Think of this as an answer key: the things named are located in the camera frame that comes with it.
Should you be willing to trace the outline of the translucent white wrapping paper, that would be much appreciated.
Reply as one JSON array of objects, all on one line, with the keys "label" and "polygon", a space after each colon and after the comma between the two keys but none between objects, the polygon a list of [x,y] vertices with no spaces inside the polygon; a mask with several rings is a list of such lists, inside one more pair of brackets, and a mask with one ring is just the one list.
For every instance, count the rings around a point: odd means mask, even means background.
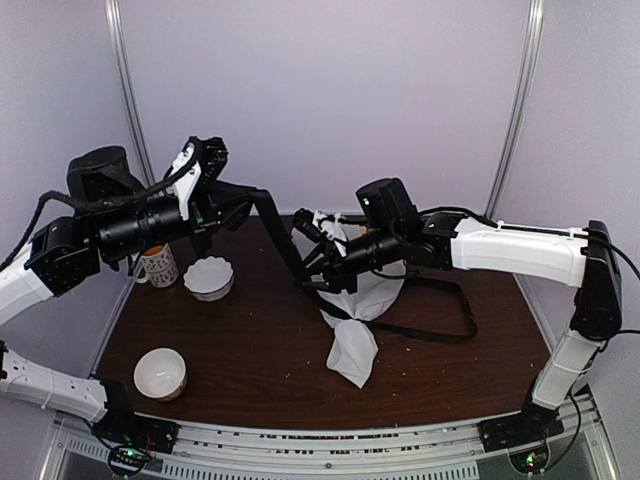
[{"label": "translucent white wrapping paper", "polygon": [[400,276],[400,279],[385,279],[366,272],[357,277],[354,294],[320,293],[324,300],[349,315],[348,319],[340,319],[321,312],[334,333],[326,367],[359,389],[369,380],[378,353],[378,345],[368,323],[381,317],[395,302],[404,283],[406,267],[400,260],[386,265],[382,273]]}]

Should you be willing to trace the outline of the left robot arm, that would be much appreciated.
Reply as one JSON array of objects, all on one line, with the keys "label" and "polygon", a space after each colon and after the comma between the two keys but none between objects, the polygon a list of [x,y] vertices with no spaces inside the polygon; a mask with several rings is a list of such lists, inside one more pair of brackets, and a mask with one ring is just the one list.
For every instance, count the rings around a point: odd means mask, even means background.
[{"label": "left robot arm", "polygon": [[[123,147],[105,146],[73,159],[67,193],[43,194],[70,206],[73,214],[43,228],[32,218],[19,244],[1,264],[1,320],[60,297],[121,260],[152,247],[188,238],[203,253],[211,236],[234,231],[257,210],[270,231],[281,230],[270,193],[219,180],[228,152],[222,139],[188,140],[168,176],[146,187],[129,168]],[[1,390],[44,409],[86,421],[110,440],[133,444],[144,434],[164,432],[137,415],[126,387],[109,380],[81,379],[52,370],[1,348]]]}]

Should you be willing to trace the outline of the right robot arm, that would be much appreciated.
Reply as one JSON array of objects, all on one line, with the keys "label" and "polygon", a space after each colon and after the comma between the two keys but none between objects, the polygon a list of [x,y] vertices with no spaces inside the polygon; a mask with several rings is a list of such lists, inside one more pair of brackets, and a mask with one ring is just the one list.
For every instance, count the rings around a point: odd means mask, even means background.
[{"label": "right robot arm", "polygon": [[369,229],[356,239],[344,234],[349,221],[341,215],[311,215],[325,244],[315,269],[328,292],[352,293],[359,274],[396,261],[441,271],[505,272],[575,288],[569,324],[513,419],[519,440],[535,440],[597,352],[621,330],[621,273],[607,226],[592,220],[585,228],[542,228],[490,220],[463,207],[418,210],[398,178],[369,183],[356,197]]}]

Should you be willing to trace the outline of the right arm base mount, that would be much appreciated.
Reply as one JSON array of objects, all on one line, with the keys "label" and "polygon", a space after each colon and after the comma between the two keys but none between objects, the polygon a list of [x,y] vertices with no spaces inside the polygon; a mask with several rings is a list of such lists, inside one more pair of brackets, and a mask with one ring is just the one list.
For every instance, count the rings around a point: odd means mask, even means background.
[{"label": "right arm base mount", "polygon": [[512,449],[541,442],[564,432],[562,421],[543,419],[523,413],[481,421],[478,425],[485,452]]}]

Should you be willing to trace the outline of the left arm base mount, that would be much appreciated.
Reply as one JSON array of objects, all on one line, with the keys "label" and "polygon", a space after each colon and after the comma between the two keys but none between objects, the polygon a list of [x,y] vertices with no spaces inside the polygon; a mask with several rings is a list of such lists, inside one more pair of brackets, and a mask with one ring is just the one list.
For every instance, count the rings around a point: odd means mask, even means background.
[{"label": "left arm base mount", "polygon": [[166,454],[173,452],[179,431],[175,422],[139,415],[106,415],[93,428],[104,440]]}]

